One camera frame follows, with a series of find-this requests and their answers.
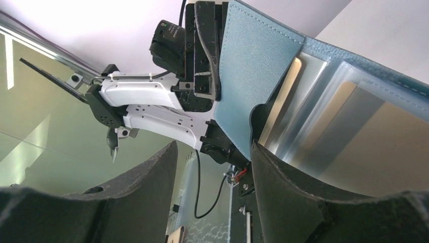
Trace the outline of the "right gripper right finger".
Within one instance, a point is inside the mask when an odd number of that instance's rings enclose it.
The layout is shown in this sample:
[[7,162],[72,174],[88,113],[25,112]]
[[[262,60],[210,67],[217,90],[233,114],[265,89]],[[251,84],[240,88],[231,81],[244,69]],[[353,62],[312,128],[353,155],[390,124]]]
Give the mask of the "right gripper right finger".
[[283,162],[257,142],[251,164],[265,242],[428,242],[428,191],[353,193]]

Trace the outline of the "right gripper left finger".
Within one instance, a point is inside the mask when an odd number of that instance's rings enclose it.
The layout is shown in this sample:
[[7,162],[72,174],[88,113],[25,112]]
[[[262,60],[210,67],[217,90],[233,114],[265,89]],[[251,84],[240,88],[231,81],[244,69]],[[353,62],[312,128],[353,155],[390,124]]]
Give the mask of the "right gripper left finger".
[[165,242],[178,147],[84,193],[1,188],[1,242]]

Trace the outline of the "blue leather card holder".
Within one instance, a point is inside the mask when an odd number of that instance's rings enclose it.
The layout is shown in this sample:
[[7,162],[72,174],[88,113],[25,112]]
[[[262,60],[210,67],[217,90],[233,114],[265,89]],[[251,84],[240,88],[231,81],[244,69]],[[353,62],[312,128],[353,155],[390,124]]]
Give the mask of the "blue leather card holder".
[[342,83],[365,83],[428,102],[428,85],[302,34],[242,1],[230,1],[220,57],[226,100],[214,116],[246,158],[250,158],[253,141],[260,139],[295,57],[302,61],[302,68],[273,130],[273,140],[264,145],[293,167],[290,161],[304,130]]

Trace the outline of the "gold credit card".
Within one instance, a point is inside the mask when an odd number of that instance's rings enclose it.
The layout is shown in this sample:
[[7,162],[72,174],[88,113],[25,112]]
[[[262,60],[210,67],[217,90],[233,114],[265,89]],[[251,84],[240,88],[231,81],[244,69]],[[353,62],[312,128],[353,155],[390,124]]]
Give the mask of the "gold credit card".
[[428,102],[342,83],[304,130],[291,164],[369,196],[428,189]]

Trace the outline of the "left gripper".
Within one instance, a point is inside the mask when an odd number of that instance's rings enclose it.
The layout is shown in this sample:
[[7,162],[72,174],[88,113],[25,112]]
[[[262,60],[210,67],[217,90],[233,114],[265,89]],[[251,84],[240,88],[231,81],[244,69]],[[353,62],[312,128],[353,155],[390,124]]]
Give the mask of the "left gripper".
[[182,16],[183,71],[174,92],[185,111],[208,112],[221,99],[222,5],[210,1],[183,4]]

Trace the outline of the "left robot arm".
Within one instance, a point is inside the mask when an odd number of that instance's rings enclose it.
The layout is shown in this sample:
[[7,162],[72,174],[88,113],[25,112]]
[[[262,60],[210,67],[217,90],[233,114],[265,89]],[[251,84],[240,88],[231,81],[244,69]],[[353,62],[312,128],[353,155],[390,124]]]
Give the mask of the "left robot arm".
[[214,116],[226,100],[219,65],[227,10],[227,2],[183,2],[178,24],[158,23],[149,51],[165,73],[128,75],[110,64],[92,79],[85,98],[95,119],[108,128],[113,158],[120,139],[146,130],[183,142],[219,164],[248,165]]

